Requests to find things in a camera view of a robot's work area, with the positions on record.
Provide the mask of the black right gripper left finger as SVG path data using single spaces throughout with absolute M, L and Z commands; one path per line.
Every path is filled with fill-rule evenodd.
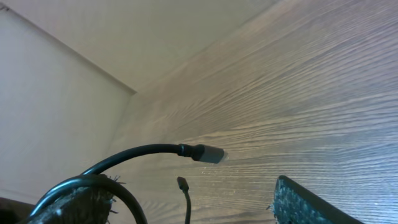
M 27 218 L 27 223 L 109 223 L 109 214 L 116 201 L 114 192 L 104 184 L 69 186 L 70 181 L 58 184 L 39 200 Z

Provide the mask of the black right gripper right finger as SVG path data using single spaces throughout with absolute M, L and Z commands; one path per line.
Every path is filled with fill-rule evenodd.
M 285 175 L 278 176 L 269 208 L 279 224 L 363 224 Z

